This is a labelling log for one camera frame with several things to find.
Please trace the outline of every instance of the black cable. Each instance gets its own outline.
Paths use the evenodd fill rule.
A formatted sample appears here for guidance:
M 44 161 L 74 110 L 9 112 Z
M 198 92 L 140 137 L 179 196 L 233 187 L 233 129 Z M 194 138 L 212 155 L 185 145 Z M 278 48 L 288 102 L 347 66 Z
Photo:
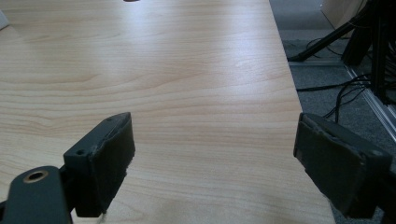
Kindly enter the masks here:
M 359 91 L 358 94 L 356 94 L 352 99 L 350 99 L 350 100 L 348 100 L 348 101 L 346 101 L 346 102 L 340 104 L 340 107 L 343 106 L 343 105 L 347 105 L 347 104 L 353 102 L 354 100 L 356 100 L 356 98 L 358 98 L 358 96 L 361 95 L 362 92 L 364 92 L 365 90 L 367 90 L 367 87 L 366 87 L 366 86 L 360 86 L 360 87 L 358 87 L 358 88 L 355 88 L 355 89 L 353 89 L 353 90 L 347 92 L 346 94 L 344 94 L 343 97 L 347 96 L 348 94 L 350 94 L 350 93 L 352 93 L 353 91 L 356 91 L 356 90 L 361 90 L 361 91 Z M 326 115 L 324 115 L 323 118 L 328 119 L 328 118 L 335 112 L 335 109 L 336 109 L 336 107 L 334 107 L 329 113 L 327 113 Z
M 326 49 L 327 49 L 329 52 L 331 52 L 331 53 L 333 53 L 333 54 L 335 54 L 335 55 L 343 56 L 343 54 L 335 52 L 334 50 L 332 50 L 331 48 L 329 48 L 329 46 L 327 46 Z
M 334 111 L 334 114 L 335 114 L 335 117 L 334 117 L 334 121 L 335 121 L 335 123 L 338 123 L 338 119 L 339 119 L 339 114 L 340 114 L 340 104 L 341 104 L 341 101 L 342 101 L 342 98 L 343 98 L 343 92 L 348 88 L 348 86 L 350 85 L 350 84 L 352 84 L 353 82 L 356 82 L 356 81 L 369 81 L 370 79 L 362 79 L 363 77 L 367 77 L 368 75 L 360 75 L 360 76 L 357 76 L 357 77 L 354 77 L 354 78 L 352 78 L 341 90 L 340 90 L 340 92 L 338 92 L 338 95 L 337 95 L 337 101 L 336 101 L 336 103 L 335 103 L 335 111 Z
M 349 81 L 340 83 L 340 84 L 333 84 L 333 85 L 328 85 L 328 86 L 319 86 L 319 87 L 308 87 L 308 88 L 302 88 L 302 89 L 296 89 L 297 91 L 325 91 L 325 90 L 329 90 L 329 89 L 333 89 L 333 88 L 337 88 L 337 87 L 342 87 L 345 85 L 349 85 L 349 86 L 354 86 L 354 85 L 359 85 L 361 86 L 362 84 L 354 84 L 351 83 L 349 84 Z
M 306 44 L 306 46 L 305 46 L 305 49 L 308 49 L 309 48 L 309 46 L 312 44 L 312 43 L 314 43 L 315 41 L 318 41 L 318 40 L 321 40 L 322 38 L 316 38 L 316 39 L 313 39 L 313 40 L 311 40 L 311 41 L 309 41 L 307 44 Z

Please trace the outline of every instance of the black stand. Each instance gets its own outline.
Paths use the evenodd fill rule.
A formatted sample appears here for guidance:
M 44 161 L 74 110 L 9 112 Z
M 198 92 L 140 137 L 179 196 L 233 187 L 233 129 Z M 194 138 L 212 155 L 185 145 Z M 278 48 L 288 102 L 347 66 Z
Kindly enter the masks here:
M 354 30 L 341 60 L 346 65 L 358 65 L 373 44 L 372 91 L 388 104 L 384 84 L 385 65 L 389 47 L 389 14 L 387 7 L 391 0 L 369 0 L 358 15 L 322 38 L 309 49 L 288 58 L 289 62 L 302 62 L 332 42 Z

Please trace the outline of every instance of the wooden table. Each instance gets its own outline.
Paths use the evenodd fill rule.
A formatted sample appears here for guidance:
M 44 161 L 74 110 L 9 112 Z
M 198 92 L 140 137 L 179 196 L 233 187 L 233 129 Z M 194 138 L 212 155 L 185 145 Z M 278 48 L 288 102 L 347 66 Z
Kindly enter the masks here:
M 268 0 L 2 0 L 0 200 L 102 119 L 136 154 L 76 223 L 334 223 L 292 156 L 301 111 Z

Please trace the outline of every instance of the light wood grain surface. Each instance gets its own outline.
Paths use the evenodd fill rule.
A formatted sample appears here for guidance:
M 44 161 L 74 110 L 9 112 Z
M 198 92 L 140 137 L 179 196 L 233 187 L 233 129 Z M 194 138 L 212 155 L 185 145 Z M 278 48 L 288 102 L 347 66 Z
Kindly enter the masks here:
M 301 111 L 268 0 L 2 0 L 0 200 L 102 119 L 136 154 L 76 223 L 333 223 L 292 147 Z

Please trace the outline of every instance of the screw hole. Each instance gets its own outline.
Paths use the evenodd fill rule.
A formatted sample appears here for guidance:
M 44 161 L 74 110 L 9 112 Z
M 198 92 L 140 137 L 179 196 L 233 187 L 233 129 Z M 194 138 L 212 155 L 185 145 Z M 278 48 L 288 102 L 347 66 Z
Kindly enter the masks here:
M 81 156 L 82 154 L 84 154 L 84 150 L 80 149 L 79 151 L 76 152 L 76 154 L 78 154 L 79 156 Z
M 32 183 L 35 183 L 37 181 L 44 179 L 48 174 L 49 173 L 45 170 L 35 171 L 35 172 L 32 172 L 31 174 L 27 175 L 23 179 L 23 182 L 25 182 L 26 184 L 32 184 Z

